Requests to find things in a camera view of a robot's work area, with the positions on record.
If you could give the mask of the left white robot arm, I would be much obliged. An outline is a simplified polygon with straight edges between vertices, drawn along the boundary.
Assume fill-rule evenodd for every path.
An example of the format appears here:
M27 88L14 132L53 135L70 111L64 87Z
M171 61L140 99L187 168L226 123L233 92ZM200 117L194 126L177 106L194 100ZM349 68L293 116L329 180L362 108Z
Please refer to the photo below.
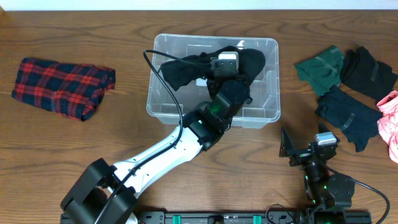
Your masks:
M61 209L73 223L137 223L133 211L145 189L214 146L250 99L247 83L223 82L209 105L187 113L161 142L113 165L102 158L92 162L62 200Z

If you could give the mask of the dark green garment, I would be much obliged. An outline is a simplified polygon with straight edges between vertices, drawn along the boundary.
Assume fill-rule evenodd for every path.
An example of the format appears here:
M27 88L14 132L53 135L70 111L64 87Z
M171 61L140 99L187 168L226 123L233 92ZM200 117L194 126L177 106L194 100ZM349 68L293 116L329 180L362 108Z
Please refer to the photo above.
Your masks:
M338 47L332 45L314 58L295 64L295 68L299 79L308 82L317 96L322 96L333 85L339 85L344 59Z

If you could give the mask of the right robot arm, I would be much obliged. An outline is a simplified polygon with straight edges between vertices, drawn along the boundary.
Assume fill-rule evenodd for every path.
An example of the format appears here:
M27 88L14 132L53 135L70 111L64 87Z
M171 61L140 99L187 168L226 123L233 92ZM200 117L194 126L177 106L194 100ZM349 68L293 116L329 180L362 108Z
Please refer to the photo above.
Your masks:
M314 142L303 149L294 148L285 128L281 129L280 157L289 158L289 166L304 171L305 193L313 205L296 212L294 223L346 223L345 209L352 206L354 183L342 174L326 168L336 155L340 140L323 123L318 124Z

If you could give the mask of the red navy plaid garment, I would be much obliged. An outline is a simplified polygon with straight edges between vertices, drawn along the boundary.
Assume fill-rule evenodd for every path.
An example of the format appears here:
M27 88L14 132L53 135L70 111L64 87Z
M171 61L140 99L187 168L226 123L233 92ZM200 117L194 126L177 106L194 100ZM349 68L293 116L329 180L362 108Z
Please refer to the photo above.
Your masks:
M115 84L113 68L27 57L19 65L12 97L66 118L86 121Z

